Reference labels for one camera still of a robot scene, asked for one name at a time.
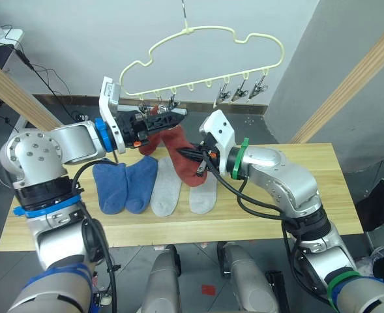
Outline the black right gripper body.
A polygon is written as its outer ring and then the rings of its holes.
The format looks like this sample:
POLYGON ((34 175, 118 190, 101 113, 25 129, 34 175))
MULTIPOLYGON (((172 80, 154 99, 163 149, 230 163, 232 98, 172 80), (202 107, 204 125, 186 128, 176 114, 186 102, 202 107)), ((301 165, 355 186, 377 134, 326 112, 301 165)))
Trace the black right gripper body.
POLYGON ((202 140, 200 143, 195 144, 195 147, 198 151, 198 162, 202 162, 203 154, 207 153, 212 163, 219 163, 220 152, 214 143, 202 140))

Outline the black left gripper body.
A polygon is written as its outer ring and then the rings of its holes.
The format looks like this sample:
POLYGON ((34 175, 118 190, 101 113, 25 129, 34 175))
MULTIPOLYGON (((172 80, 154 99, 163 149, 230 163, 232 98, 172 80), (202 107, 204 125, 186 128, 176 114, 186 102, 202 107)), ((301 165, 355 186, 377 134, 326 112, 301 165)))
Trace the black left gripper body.
POLYGON ((139 148, 149 143, 149 122, 139 111, 117 112, 116 123, 127 148, 139 148))

